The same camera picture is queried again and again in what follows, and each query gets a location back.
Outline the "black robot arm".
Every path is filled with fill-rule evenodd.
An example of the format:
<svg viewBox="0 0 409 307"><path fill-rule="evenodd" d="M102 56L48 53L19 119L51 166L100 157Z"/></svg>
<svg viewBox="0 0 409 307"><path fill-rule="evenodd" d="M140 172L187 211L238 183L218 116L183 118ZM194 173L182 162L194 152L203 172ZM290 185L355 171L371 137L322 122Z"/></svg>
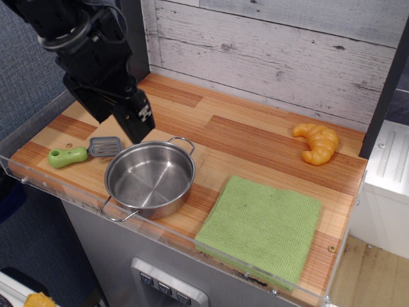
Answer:
<svg viewBox="0 0 409 307"><path fill-rule="evenodd" d="M128 28L110 1L5 1L56 53L63 83L99 123L114 116L134 144L154 128L150 103L137 88L129 62Z"/></svg>

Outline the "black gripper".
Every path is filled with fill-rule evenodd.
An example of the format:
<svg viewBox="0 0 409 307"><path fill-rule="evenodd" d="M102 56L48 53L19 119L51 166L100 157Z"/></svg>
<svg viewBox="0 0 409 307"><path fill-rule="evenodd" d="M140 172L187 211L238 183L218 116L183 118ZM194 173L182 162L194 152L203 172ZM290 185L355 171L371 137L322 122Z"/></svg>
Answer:
<svg viewBox="0 0 409 307"><path fill-rule="evenodd" d="M99 123L111 114L139 144L154 128L150 102L129 71L132 50L118 28L74 28L54 41L68 91Z"/></svg>

